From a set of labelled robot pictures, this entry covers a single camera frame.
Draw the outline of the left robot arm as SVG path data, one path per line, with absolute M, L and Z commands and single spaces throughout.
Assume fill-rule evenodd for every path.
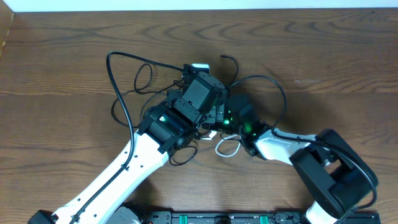
M 106 223 L 144 179 L 189 146 L 203 123 L 214 122 L 224 85 L 207 64 L 185 64 L 182 73 L 183 88 L 146 111 L 123 151 L 82 193 L 54 212 L 37 211 L 28 223 Z

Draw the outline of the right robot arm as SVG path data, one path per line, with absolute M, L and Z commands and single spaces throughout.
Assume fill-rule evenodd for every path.
M 305 216 L 310 223 L 338 223 L 359 210 L 367 194 L 377 199 L 378 179 L 334 130 L 298 135 L 262 122 L 248 97 L 237 95 L 214 106 L 203 128 L 236 138 L 252 157 L 293 166 L 315 199 Z

